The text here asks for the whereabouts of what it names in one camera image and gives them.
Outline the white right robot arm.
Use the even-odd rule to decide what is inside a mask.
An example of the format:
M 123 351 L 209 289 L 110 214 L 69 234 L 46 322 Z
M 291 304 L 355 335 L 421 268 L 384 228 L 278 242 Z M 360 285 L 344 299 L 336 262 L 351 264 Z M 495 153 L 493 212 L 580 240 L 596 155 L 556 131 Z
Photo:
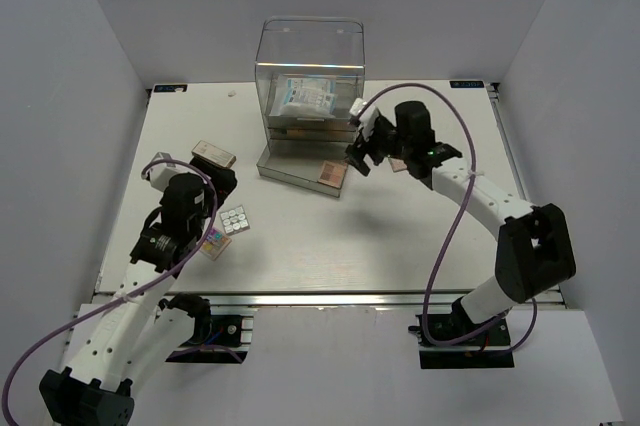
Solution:
M 477 343 L 488 322 L 575 275 L 562 210 L 515 198 L 473 170 L 460 151 L 436 140 L 423 103 L 397 105 L 394 122 L 362 99 L 349 114 L 357 125 L 356 140 L 346 150 L 350 165 L 368 175 L 368 160 L 402 161 L 411 177 L 463 208 L 497 242 L 493 274 L 452 306 L 450 326 L 459 342 Z

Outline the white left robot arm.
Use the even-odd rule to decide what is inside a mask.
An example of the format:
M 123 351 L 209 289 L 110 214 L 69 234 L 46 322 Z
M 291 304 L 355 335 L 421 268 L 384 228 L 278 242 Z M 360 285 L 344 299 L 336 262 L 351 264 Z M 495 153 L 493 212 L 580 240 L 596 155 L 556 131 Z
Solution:
M 59 425 L 126 425 L 135 396 L 180 346 L 211 333 L 208 300 L 166 293 L 212 232 L 219 206 L 237 186 L 233 170 L 204 160 L 155 157 L 143 178 L 162 196 L 141 227 L 111 301 L 91 336 L 39 391 Z

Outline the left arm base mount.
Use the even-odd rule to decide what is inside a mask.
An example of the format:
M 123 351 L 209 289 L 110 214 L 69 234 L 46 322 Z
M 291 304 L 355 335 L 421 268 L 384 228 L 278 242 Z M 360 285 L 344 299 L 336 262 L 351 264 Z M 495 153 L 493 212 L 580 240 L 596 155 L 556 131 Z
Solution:
M 211 316 L 197 326 L 193 336 L 167 359 L 182 364 L 241 364 L 248 355 L 252 341 L 252 314 L 221 314 Z

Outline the grey nine-pan eyeshadow palette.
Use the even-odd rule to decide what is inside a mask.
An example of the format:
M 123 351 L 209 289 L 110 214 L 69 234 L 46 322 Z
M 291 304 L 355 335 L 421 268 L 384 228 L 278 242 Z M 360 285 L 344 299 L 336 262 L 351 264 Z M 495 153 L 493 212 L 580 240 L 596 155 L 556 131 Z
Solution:
M 221 211 L 219 218 L 222 231 L 228 236 L 248 231 L 251 228 L 247 211 L 242 205 Z

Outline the brown four-pan eyeshadow palette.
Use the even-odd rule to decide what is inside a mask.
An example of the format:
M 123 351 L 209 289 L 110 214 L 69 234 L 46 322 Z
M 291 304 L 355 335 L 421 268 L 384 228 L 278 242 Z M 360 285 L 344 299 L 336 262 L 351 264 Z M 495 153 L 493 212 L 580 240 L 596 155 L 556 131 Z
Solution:
M 318 182 L 335 189 L 340 189 L 343 185 L 346 172 L 346 163 L 324 161 L 320 170 Z

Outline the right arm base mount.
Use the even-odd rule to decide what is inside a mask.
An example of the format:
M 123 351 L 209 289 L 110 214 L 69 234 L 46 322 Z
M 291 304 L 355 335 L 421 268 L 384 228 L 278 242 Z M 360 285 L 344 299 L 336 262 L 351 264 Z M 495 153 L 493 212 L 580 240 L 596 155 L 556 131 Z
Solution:
M 512 369 L 515 367 L 511 336 L 505 319 L 490 329 L 463 342 L 438 346 L 422 331 L 422 316 L 418 314 L 407 328 L 418 342 L 422 370 Z

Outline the clear smoky makeup organizer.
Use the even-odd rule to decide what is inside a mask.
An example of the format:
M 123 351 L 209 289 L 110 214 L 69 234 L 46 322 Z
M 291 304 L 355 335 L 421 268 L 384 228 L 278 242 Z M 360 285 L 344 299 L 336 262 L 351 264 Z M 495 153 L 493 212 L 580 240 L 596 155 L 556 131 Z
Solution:
M 349 110 L 365 85 L 364 26 L 351 18 L 272 16 L 254 63 L 266 136 L 257 162 L 267 179 L 338 198 Z

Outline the beige clear makeup compact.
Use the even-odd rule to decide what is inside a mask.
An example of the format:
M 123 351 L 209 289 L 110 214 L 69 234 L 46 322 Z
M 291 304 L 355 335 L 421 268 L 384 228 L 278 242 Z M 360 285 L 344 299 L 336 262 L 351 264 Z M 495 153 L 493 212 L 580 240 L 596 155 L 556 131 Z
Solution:
M 221 168 L 231 168 L 236 162 L 236 156 L 207 141 L 200 140 L 191 150 L 192 156 L 200 158 Z

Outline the white cotton pad pack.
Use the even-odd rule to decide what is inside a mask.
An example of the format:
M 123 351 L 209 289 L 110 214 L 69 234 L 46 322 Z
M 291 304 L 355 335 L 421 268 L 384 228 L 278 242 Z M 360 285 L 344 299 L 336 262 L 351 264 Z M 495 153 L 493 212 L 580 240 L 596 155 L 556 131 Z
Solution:
M 311 84 L 297 91 L 298 98 L 311 109 L 310 115 L 303 116 L 332 117 L 336 103 L 335 81 L 320 77 L 308 78 L 311 79 Z

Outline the pink slim makeup palette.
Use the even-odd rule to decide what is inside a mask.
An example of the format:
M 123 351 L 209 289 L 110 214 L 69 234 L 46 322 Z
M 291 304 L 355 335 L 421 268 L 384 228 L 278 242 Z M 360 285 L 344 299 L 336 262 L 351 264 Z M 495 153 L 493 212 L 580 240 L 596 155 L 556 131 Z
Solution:
M 407 170 L 407 165 L 401 159 L 389 158 L 388 161 L 394 173 Z

